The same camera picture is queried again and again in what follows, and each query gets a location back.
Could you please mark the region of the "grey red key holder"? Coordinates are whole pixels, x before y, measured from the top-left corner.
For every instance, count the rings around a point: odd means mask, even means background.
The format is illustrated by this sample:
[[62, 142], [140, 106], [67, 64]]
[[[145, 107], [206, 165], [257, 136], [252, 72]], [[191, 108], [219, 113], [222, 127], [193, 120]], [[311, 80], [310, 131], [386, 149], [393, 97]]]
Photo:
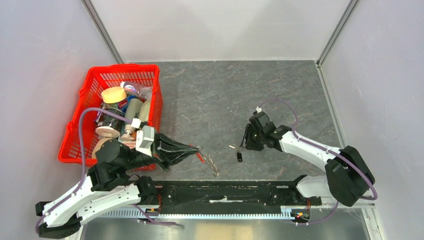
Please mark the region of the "grey red key holder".
[[215, 165], [214, 161], [212, 160], [211, 156], [207, 153], [203, 153], [202, 152], [202, 147], [201, 146], [197, 146], [197, 153], [196, 156], [197, 158], [202, 162], [205, 163], [209, 166], [210, 170], [212, 171], [212, 174], [214, 177], [219, 176], [220, 171], [218, 169], [218, 167]]

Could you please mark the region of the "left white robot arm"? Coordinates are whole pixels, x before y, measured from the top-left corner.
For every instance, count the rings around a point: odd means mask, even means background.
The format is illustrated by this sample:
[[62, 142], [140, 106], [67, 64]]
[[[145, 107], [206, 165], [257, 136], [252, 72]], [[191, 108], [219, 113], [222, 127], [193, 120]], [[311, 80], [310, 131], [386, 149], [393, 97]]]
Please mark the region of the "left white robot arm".
[[104, 141], [95, 153], [97, 163], [76, 186], [51, 202], [35, 206], [40, 217], [35, 231], [41, 238], [62, 239], [76, 233], [101, 214], [126, 205], [150, 205], [157, 189], [149, 176], [131, 180], [128, 171], [158, 165], [168, 171], [200, 148], [177, 142], [162, 133], [139, 130], [133, 148], [116, 139]]

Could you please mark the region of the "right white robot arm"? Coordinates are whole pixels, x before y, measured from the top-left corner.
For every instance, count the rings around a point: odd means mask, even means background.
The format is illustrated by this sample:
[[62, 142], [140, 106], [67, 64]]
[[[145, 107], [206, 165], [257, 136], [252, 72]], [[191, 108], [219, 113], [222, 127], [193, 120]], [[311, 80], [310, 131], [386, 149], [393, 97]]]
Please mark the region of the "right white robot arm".
[[256, 111], [249, 118], [240, 146], [252, 151], [275, 149], [324, 171], [321, 176], [302, 175], [294, 180], [288, 197], [296, 205], [308, 198], [324, 197], [352, 207], [360, 199], [376, 197], [375, 178], [356, 148], [325, 145], [302, 136], [292, 127], [275, 126], [265, 112]]

